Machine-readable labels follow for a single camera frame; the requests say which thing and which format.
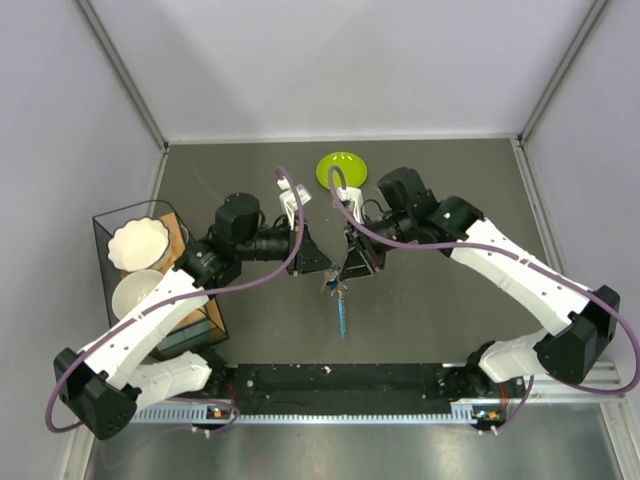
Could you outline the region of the metal key organizer blue handle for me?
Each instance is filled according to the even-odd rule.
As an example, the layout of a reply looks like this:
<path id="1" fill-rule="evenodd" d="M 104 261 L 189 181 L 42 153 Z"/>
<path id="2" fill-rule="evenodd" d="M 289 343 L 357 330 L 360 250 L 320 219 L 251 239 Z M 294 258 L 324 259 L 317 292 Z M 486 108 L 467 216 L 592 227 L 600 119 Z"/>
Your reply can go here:
<path id="1" fill-rule="evenodd" d="M 346 293 L 348 287 L 340 280 L 338 270 L 329 270 L 324 273 L 321 292 L 327 291 L 335 298 L 338 312 L 339 335 L 342 340 L 347 336 L 347 310 Z"/>

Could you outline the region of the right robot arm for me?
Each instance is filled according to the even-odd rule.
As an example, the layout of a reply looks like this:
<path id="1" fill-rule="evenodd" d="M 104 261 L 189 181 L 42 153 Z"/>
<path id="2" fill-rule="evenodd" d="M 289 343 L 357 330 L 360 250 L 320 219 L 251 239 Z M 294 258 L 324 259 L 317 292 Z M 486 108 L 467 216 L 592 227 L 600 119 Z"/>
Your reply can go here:
<path id="1" fill-rule="evenodd" d="M 437 200 L 412 168 L 397 168 L 380 179 L 388 207 L 374 221 L 363 214 L 360 190 L 346 185 L 339 167 L 331 167 L 329 177 L 348 221 L 342 279 L 381 271 L 391 250 L 437 250 L 490 281 L 539 322 L 540 331 L 489 341 L 469 358 L 466 380 L 474 393 L 487 396 L 503 382 L 543 373 L 582 386 L 620 323 L 615 290 L 591 289 L 557 273 L 466 200 Z"/>

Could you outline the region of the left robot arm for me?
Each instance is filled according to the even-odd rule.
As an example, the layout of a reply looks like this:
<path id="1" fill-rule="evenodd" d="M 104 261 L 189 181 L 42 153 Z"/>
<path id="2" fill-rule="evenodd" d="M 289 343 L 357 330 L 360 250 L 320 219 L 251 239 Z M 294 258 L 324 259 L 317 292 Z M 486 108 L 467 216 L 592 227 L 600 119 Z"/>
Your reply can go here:
<path id="1" fill-rule="evenodd" d="M 226 387 L 225 370 L 187 350 L 148 364 L 148 355 L 192 312 L 214 296 L 238 291 L 242 265 L 278 261 L 292 276 L 332 268 L 332 260 L 313 242 L 303 206 L 311 195 L 303 185 L 279 196 L 284 222 L 266 226 L 258 199 L 228 196 L 200 240 L 188 242 L 175 260 L 171 231 L 160 219 L 132 219 L 108 242 L 108 259 L 123 272 L 124 283 L 139 276 L 157 278 L 120 321 L 80 351 L 66 348 L 53 362 L 56 385 L 45 410 L 52 432 L 57 400 L 96 438 L 119 433 L 140 410 L 186 392 L 216 396 Z"/>

